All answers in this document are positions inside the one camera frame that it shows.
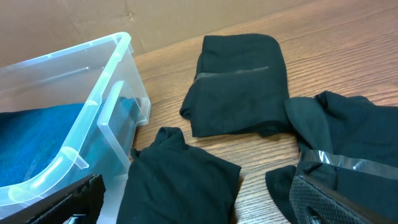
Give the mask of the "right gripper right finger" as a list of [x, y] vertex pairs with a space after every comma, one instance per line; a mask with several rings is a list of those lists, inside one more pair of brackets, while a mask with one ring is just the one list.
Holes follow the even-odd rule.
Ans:
[[293, 178], [289, 200], [299, 224], [396, 224], [307, 175]]

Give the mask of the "blue denim jeans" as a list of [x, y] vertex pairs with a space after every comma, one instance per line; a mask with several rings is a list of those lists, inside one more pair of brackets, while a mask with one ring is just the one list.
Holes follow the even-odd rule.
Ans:
[[[81, 103], [1, 113], [1, 186], [19, 184], [43, 171], [59, 152]], [[118, 158], [96, 124], [93, 124], [80, 151], [89, 171], [118, 170]]]

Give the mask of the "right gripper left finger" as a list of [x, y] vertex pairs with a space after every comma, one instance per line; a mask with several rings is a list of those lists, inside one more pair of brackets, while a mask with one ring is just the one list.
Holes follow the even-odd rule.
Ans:
[[3, 224], [95, 224], [104, 204], [101, 174], [90, 174], [1, 220]]

